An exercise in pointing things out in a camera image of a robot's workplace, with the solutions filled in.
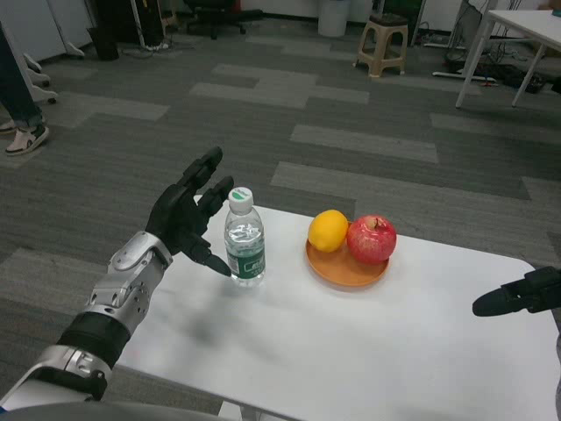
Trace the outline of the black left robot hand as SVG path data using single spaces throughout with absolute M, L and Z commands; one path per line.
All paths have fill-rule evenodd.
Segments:
M 231 276 L 228 264 L 211 252 L 210 243 L 203 234 L 207 231 L 209 220 L 222 209 L 233 189 L 233 178 L 226 176 L 195 200 L 196 192 L 206 185 L 222 158 L 223 150 L 215 146 L 193 161 L 182 178 L 169 185 L 158 198 L 146 231 L 161 240 L 172 255 L 183 253 L 193 262 L 220 275 Z

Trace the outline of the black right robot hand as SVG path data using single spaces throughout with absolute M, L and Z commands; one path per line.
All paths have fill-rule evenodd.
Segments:
M 477 317 L 495 317 L 521 310 L 537 313 L 559 307 L 560 270 L 545 267 L 477 298 L 472 304 L 472 313 Z

